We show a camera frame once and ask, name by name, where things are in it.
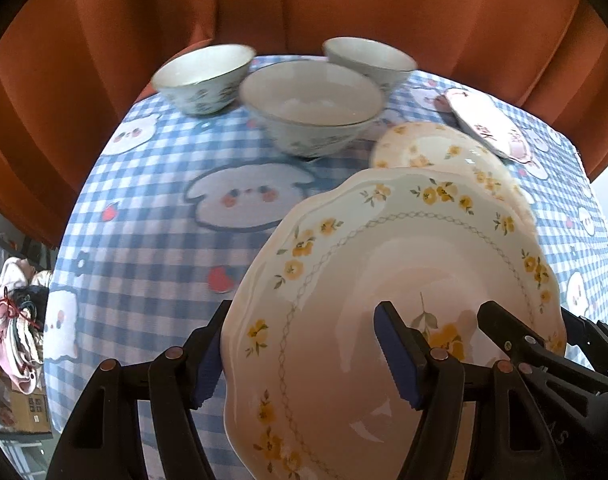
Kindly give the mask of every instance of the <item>red apple print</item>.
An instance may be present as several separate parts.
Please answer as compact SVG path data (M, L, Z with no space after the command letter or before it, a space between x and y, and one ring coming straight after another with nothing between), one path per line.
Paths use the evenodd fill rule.
M235 281L228 275L229 269L225 266L213 267L209 271L209 288L218 294L230 292L235 287Z
M112 203L102 211L102 222L110 222L117 216L117 202Z

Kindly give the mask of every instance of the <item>bowl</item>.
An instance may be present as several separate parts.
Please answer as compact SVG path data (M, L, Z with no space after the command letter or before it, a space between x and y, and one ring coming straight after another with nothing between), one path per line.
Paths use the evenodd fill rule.
M384 108L384 95L370 79L309 59L253 72L239 97L279 150L306 157L338 152Z
M151 85L187 115L212 114L235 99L254 57L247 45L207 46L166 63Z
M364 38L331 38L322 46L331 63L345 66L373 79L388 96L417 69L415 59L379 41Z
M464 176L513 209L522 230L537 239L533 213L511 173L486 146L455 128L427 121L393 126L372 150L370 166L426 168Z

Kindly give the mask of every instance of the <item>blue gingham tablecloth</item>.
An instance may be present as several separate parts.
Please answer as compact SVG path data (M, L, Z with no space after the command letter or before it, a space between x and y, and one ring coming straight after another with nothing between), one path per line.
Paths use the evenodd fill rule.
M259 57L252 70L294 58ZM414 72L369 135L405 121L457 126L439 97L453 87L466 88ZM539 119L494 101L524 131L539 162L507 165L532 201L562 305L608 323L608 226L577 151ZM55 299L49 300L58 321L45 334L45 350L56 356L44 367L58 431L103 359L133 364L182 345L233 297L286 211L367 168L373 146L358 139L304 163L278 152L239 104L214 117L190 118L160 95L135 104L122 124L155 114L150 140L100 156L62 240L51 286ZM571 348L568 356L584 359ZM196 427L217 478L249 479L224 433L224 397L220 378L214 397L194 413ZM140 426L149 476L163 478L145 402Z

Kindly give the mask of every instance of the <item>floral plate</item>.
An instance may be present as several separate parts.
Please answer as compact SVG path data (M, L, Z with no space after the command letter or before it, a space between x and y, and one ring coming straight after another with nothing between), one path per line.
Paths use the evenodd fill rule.
M468 176L484 192L506 202L536 239L535 218L511 173L482 144L455 128L426 121L394 126L375 145L370 166L428 168Z
M532 160L524 134L483 92L450 88L444 92L462 129L498 156L525 164Z
M222 329L226 434L256 479L396 478L420 413L375 337L380 301L465 362L503 357L477 327L487 300L563 355L558 284L511 215L467 178L409 168L361 171L287 214Z

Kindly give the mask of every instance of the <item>floral bowl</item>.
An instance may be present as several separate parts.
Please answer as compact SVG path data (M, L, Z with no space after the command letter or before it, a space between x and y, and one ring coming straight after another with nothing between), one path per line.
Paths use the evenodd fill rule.
M415 59L408 54L366 38L331 38L322 50L331 63L373 79L387 97L417 70Z
M427 168L460 174L494 200L513 209L524 230L536 238L535 219L502 161L486 147L455 128L430 122L404 123L389 129L370 155L372 168ZM450 200L441 195L441 200ZM514 225L502 225L512 230Z
M497 228L512 215L468 178L409 168L361 171L287 214L222 329L226 434L256 479L397 477L421 414L375 337L380 301L464 362L504 356L477 326L487 300L563 355L558 284L531 237Z
M151 85L187 115L207 115L235 99L255 50L247 45L211 45L172 59Z
M281 152L306 157L338 152L384 109L384 95L373 81L311 59L253 72L239 97Z

